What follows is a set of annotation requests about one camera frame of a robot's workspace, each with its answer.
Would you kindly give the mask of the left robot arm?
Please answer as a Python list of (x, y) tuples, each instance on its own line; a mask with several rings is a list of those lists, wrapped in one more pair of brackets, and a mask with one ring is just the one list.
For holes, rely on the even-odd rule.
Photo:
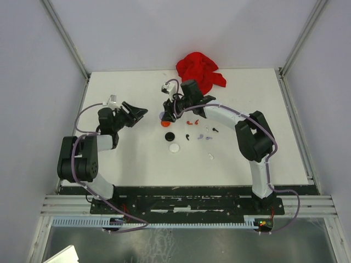
[(98, 153), (114, 150), (119, 141), (118, 132), (135, 126), (147, 113), (147, 109), (126, 102), (120, 107), (107, 103), (98, 111), (99, 125), (95, 132), (85, 131), (81, 138), (63, 138), (56, 169), (58, 177), (81, 185), (94, 198), (103, 199), (102, 206), (108, 213), (117, 213), (121, 200), (114, 196), (114, 185), (99, 173)]

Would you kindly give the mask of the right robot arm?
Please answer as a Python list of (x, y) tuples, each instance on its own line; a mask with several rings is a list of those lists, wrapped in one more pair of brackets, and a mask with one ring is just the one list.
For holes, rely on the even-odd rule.
[(175, 122), (186, 112), (211, 119), (235, 131), (240, 153), (249, 161), (252, 175), (252, 209), (265, 214), (275, 198), (270, 181), (269, 158), (277, 151), (277, 143), (264, 114), (246, 115), (221, 104), (214, 96), (203, 95), (194, 79), (179, 83), (170, 79), (161, 87), (168, 95), (163, 103), (162, 120)]

